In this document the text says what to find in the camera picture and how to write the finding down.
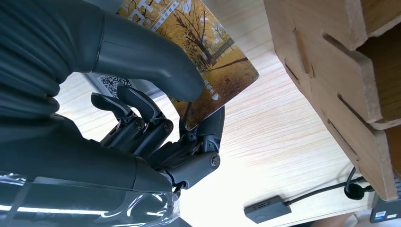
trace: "light wood surface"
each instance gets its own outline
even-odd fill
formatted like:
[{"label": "light wood surface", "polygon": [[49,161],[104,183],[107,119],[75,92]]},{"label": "light wood surface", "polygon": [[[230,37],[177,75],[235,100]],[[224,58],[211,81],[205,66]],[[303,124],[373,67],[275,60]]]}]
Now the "light wood surface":
[{"label": "light wood surface", "polygon": [[[372,57],[368,58],[359,51],[348,50],[333,37],[346,30],[336,23],[349,26],[349,30],[356,27],[336,20],[319,20],[327,16],[329,7],[341,15],[355,1],[315,2],[265,0],[277,56],[354,166],[383,199],[395,199],[398,195],[386,132],[371,129],[365,122],[373,123],[382,115],[390,115],[389,120],[401,116],[399,79],[395,76],[400,71],[398,26],[360,47]],[[352,34],[346,35],[345,40],[352,39]]]},{"label": "light wood surface", "polygon": [[[243,207],[257,201],[275,195],[292,199],[343,182],[352,165],[275,55],[263,1],[204,2],[260,78],[226,105],[221,166],[182,193],[181,216],[194,227],[284,227],[370,206],[373,194],[351,201],[337,189],[294,203],[291,214],[258,225],[244,215]],[[100,140],[116,120],[91,105],[91,92],[74,74],[56,99],[59,113],[74,120],[84,137]],[[166,96],[155,102],[175,124],[167,140],[176,141],[178,114]]]}]

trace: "autumn tree picture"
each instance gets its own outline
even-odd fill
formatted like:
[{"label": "autumn tree picture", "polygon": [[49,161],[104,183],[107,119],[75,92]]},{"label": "autumn tree picture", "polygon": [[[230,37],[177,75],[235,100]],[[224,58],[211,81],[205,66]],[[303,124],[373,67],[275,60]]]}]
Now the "autumn tree picture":
[{"label": "autumn tree picture", "polygon": [[172,100],[188,129],[235,97],[258,72],[201,0],[124,0],[117,14],[177,44],[205,81],[188,104]]}]

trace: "white label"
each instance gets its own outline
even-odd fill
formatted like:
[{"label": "white label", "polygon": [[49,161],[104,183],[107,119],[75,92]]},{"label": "white label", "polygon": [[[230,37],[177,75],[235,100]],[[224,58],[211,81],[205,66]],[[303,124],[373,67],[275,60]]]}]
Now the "white label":
[{"label": "white label", "polygon": [[397,214],[392,214],[392,215],[387,216],[387,219],[389,219],[389,218],[395,218],[396,216],[397,216]]},{"label": "white label", "polygon": [[171,6],[166,10],[164,14],[161,15],[161,18],[156,22],[156,24],[151,29],[152,31],[156,31],[162,23],[167,19],[167,17],[174,11],[174,9],[178,6],[178,2],[174,1]]},{"label": "white label", "polygon": [[386,211],[378,212],[378,213],[376,213],[376,217],[375,218],[383,217],[384,215],[386,215]]}]

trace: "gray robotic arm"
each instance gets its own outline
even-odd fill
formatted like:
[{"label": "gray robotic arm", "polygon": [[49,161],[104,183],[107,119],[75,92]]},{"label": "gray robotic arm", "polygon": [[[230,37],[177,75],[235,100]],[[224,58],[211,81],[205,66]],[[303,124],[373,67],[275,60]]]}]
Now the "gray robotic arm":
[{"label": "gray robotic arm", "polygon": [[[28,181],[167,192],[189,188],[218,167],[224,109],[214,114],[215,132],[197,129],[193,138],[182,132],[179,142],[161,149],[172,123],[127,87],[120,88],[120,100],[92,95],[96,107],[119,120],[100,143],[55,114],[53,97],[73,71],[146,79],[178,100],[193,101],[204,83],[174,43],[81,0],[0,1],[0,30],[1,170]],[[140,105],[143,118],[127,105]],[[205,163],[207,170],[191,180],[188,170]]]}]

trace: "plastic wrap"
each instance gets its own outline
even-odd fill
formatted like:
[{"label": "plastic wrap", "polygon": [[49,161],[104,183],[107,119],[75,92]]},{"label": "plastic wrap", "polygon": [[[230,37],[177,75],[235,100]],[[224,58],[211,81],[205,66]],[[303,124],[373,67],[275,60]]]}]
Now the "plastic wrap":
[{"label": "plastic wrap", "polygon": [[153,227],[179,215],[172,192],[136,192],[0,172],[0,226]]}]

